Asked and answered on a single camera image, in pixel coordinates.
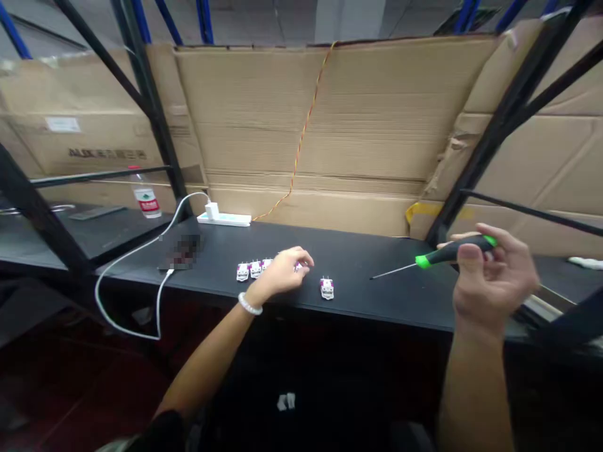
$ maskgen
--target orange wire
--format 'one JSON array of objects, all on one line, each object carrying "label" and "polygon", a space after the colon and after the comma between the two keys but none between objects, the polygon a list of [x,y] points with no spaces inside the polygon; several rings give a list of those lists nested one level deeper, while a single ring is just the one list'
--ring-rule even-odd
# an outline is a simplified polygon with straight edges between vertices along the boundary
[{"label": "orange wire", "polygon": [[331,55],[331,51],[333,50],[333,47],[335,47],[335,44],[337,44],[337,41],[334,41],[331,44],[329,51],[325,55],[325,59],[322,61],[322,66],[320,67],[320,72],[318,73],[318,77],[316,78],[316,87],[314,88],[314,97],[312,98],[312,105],[310,106],[310,110],[308,110],[308,115],[306,116],[306,123],[303,125],[303,129],[301,130],[300,143],[297,146],[297,154],[295,156],[295,166],[293,168],[293,174],[291,175],[291,185],[289,186],[289,193],[287,193],[285,196],[280,198],[272,209],[270,209],[264,215],[255,217],[252,221],[256,221],[259,218],[270,215],[272,213],[272,211],[281,203],[281,201],[283,201],[284,199],[287,199],[293,192],[293,179],[295,179],[295,173],[297,173],[297,162],[300,159],[300,151],[302,150],[303,136],[305,135],[306,128],[308,127],[308,123],[310,122],[310,115],[312,114],[312,109],[314,108],[314,104],[316,104],[316,95],[318,94],[318,84],[320,83],[320,77],[322,77],[322,72],[325,70],[325,67],[327,66],[327,60],[329,59],[329,55]]}]

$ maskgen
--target plastic water bottle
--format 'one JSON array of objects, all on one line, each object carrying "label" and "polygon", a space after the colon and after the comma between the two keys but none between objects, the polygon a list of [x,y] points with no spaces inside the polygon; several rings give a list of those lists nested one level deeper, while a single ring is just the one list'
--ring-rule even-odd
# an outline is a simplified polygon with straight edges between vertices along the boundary
[{"label": "plastic water bottle", "polygon": [[[139,170],[140,166],[131,165],[128,166],[128,169]],[[132,191],[134,192],[136,201],[140,205],[140,210],[143,211],[143,215],[146,218],[159,218],[161,216],[161,209],[159,208],[159,201],[155,198],[153,187],[147,185],[144,177],[139,174],[131,175],[130,182],[136,182],[132,186]]]}]

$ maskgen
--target red floor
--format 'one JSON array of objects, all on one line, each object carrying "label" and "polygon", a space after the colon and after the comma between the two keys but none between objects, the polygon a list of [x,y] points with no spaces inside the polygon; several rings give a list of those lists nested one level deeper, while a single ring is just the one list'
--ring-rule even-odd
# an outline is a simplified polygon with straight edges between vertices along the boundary
[{"label": "red floor", "polygon": [[[178,303],[163,314],[162,349],[192,330],[172,360],[175,368],[220,317],[211,310],[201,318],[197,313],[198,304]],[[13,432],[0,432],[0,451],[94,451],[144,429],[168,379],[134,342],[107,336],[92,321],[50,323],[0,350],[0,394],[29,419]]]}]

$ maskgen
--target screwdriver shaft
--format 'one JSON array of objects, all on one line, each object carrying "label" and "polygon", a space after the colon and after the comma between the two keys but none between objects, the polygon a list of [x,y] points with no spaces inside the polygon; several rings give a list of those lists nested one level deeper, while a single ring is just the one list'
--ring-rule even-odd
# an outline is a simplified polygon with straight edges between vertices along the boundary
[{"label": "screwdriver shaft", "polygon": [[395,270],[392,270],[391,272],[387,272],[387,273],[381,273],[380,275],[373,276],[373,277],[371,277],[371,278],[369,278],[369,279],[377,279],[377,278],[379,278],[379,277],[381,277],[381,276],[385,276],[385,275],[388,275],[388,274],[395,273],[395,272],[397,272],[397,271],[401,271],[401,270],[405,270],[405,269],[410,268],[410,267],[414,267],[415,265],[416,265],[416,264],[410,264],[409,266],[402,267],[402,268],[399,268],[399,269],[395,269]]}]

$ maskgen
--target black tabletop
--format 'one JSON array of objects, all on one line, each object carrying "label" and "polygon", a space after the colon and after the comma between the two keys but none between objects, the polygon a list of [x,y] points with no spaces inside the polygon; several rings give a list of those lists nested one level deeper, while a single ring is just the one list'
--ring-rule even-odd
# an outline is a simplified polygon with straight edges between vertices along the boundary
[{"label": "black tabletop", "polygon": [[573,303],[580,303],[603,287],[603,271],[567,262],[562,257],[534,256],[541,284]]},{"label": "black tabletop", "polygon": [[[236,281],[239,263],[273,257],[280,250],[300,245],[316,265],[300,289],[281,297],[282,303],[436,330],[454,328],[451,300],[457,273],[452,267],[415,267],[369,281],[371,276],[414,262],[417,254],[430,252],[422,241],[268,223],[201,225],[196,218],[174,226],[165,240],[175,243],[192,230],[203,233],[204,249],[190,270],[172,275],[168,287],[236,297],[251,283]],[[107,276],[159,285],[164,273],[157,265],[163,253],[165,243],[155,242],[117,263]],[[327,276],[335,287],[331,301],[320,297],[319,281]],[[510,320],[507,336],[522,338],[525,328]]]},{"label": "black tabletop", "polygon": [[[162,224],[167,226],[173,216],[164,213],[160,218],[145,218],[140,210],[124,209],[85,221],[69,218],[95,207],[98,206],[78,204],[74,209],[55,213],[88,257],[98,256]],[[0,261],[65,269],[22,215],[0,215]]]}]

